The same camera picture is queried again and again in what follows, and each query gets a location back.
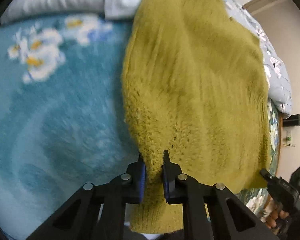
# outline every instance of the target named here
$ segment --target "white flower print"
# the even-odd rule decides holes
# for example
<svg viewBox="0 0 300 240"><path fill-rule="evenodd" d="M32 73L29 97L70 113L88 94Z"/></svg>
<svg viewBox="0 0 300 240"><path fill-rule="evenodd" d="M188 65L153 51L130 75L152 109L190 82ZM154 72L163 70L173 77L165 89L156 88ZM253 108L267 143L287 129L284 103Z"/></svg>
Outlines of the white flower print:
<svg viewBox="0 0 300 240"><path fill-rule="evenodd" d="M271 112L270 112L270 109L268 108L268 120L270 121L271 120Z"/></svg>
<svg viewBox="0 0 300 240"><path fill-rule="evenodd" d="M275 71L275 73L277 74L278 78L281 78L280 68L274 67L274 71Z"/></svg>
<svg viewBox="0 0 300 240"><path fill-rule="evenodd" d="M263 67L265 68L265 73L267 74L267 76L271 77L270 69L266 65L263 65Z"/></svg>
<svg viewBox="0 0 300 240"><path fill-rule="evenodd" d="M272 112L271 99L268 99L268 107L269 107L270 111Z"/></svg>
<svg viewBox="0 0 300 240"><path fill-rule="evenodd" d="M256 26L256 30L257 30L257 34L258 34L259 38L262 39L263 41L267 41L267 36L266 36L265 32L263 31L263 29L260 28L259 26Z"/></svg>
<svg viewBox="0 0 300 240"><path fill-rule="evenodd" d="M258 195L251 198L246 204L247 208L250 209L255 215L257 215L259 208L262 206L266 195L262 195L262 189L259 190Z"/></svg>
<svg viewBox="0 0 300 240"><path fill-rule="evenodd" d="M38 52L29 52L26 59L28 70L22 80L25 84L45 81L65 60L63 52L53 44L42 47Z"/></svg>
<svg viewBox="0 0 300 240"><path fill-rule="evenodd" d="M62 36L56 29L46 28L41 33L32 34L29 39L29 46L31 50L39 50L44 46L55 45L58 46L63 42Z"/></svg>
<svg viewBox="0 0 300 240"><path fill-rule="evenodd" d="M19 44L14 44L8 48L9 59L18 58L19 55L20 55L20 45Z"/></svg>
<svg viewBox="0 0 300 240"><path fill-rule="evenodd" d="M277 145L275 143L277 136L278 136L278 125L277 125L277 121L275 120L273 125L272 124L270 125L270 141L271 141L272 150L274 151L277 148Z"/></svg>
<svg viewBox="0 0 300 240"><path fill-rule="evenodd" d="M266 80L267 80L267 83L268 83L268 90L270 89L270 82L269 82L269 79L268 77L266 76Z"/></svg>
<svg viewBox="0 0 300 240"><path fill-rule="evenodd" d="M102 37L111 32L111 23L101 21L96 15L75 15L65 19L66 28L62 35L74 39L82 46L90 44L91 38Z"/></svg>
<svg viewBox="0 0 300 240"><path fill-rule="evenodd" d="M274 66L278 66L278 65L280 65L281 64L281 61L280 60L278 60L278 59L276 59L275 57L270 57L270 61L271 61L271 63L274 65Z"/></svg>

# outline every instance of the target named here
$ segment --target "knit fabric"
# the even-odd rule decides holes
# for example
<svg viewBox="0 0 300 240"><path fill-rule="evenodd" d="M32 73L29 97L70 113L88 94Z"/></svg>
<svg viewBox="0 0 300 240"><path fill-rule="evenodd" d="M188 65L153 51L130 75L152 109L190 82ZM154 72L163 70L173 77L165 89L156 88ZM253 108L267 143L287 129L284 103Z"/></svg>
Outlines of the knit fabric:
<svg viewBox="0 0 300 240"><path fill-rule="evenodd" d="M183 227L167 205L162 155L200 183L232 192L263 187L268 166L268 85L259 40L227 16L222 0L143 0L122 74L126 122L147 168L131 229Z"/></svg>

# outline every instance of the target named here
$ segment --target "floral bedding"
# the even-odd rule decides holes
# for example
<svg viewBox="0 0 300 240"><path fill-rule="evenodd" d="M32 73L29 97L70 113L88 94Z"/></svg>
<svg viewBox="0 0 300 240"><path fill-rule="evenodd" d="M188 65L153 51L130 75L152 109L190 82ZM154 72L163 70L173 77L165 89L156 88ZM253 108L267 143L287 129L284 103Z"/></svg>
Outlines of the floral bedding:
<svg viewBox="0 0 300 240"><path fill-rule="evenodd" d="M131 28L91 14L0 28L0 226L11 238L25 239L84 183L107 183L137 160L120 81ZM273 174L279 137L271 101L268 113Z"/></svg>

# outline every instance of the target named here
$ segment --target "black device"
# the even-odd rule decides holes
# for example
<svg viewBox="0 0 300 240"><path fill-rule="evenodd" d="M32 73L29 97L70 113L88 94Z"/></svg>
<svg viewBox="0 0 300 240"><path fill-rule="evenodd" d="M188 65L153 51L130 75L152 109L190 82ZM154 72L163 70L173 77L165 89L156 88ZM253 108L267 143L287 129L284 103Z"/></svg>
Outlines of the black device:
<svg viewBox="0 0 300 240"><path fill-rule="evenodd" d="M145 168L139 157L110 183L83 185L27 240L120 240L125 204L142 201L144 182ZM183 205L186 240L278 240L225 185L204 185L183 174L178 164L170 162L168 151L163 156L162 182L167 203Z"/></svg>
<svg viewBox="0 0 300 240"><path fill-rule="evenodd" d="M287 119L282 120L283 127L300 126L300 114L293 114Z"/></svg>
<svg viewBox="0 0 300 240"><path fill-rule="evenodd" d="M260 174L268 182L269 194L281 204L282 210L290 214L300 211L300 167L292 173L289 182L272 176L266 169L262 169Z"/></svg>
<svg viewBox="0 0 300 240"><path fill-rule="evenodd" d="M260 171L261 176L267 181L267 190L278 206L278 213L281 210L289 212L287 219L276 220L276 228L273 231L278 232L281 239L286 239L291 224L291 217L300 217L300 167L296 169L287 182L283 178L272 176L266 169Z"/></svg>

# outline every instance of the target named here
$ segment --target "finger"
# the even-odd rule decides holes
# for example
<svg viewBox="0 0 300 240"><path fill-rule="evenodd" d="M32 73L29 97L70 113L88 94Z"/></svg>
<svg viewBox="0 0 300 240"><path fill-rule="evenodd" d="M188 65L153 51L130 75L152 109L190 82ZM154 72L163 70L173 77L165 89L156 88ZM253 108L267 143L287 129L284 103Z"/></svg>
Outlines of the finger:
<svg viewBox="0 0 300 240"><path fill-rule="evenodd" d="M280 218L286 219L289 216L288 212L284 212L283 210L280 211Z"/></svg>
<svg viewBox="0 0 300 240"><path fill-rule="evenodd" d="M275 220L270 216L267 217L266 222L271 228L275 228L277 226L277 223L275 222Z"/></svg>
<svg viewBox="0 0 300 240"><path fill-rule="evenodd" d="M270 214L270 216L274 219L274 220L276 220L277 218L278 218L278 212L276 211L276 210L273 210L272 212L271 212L271 214Z"/></svg>

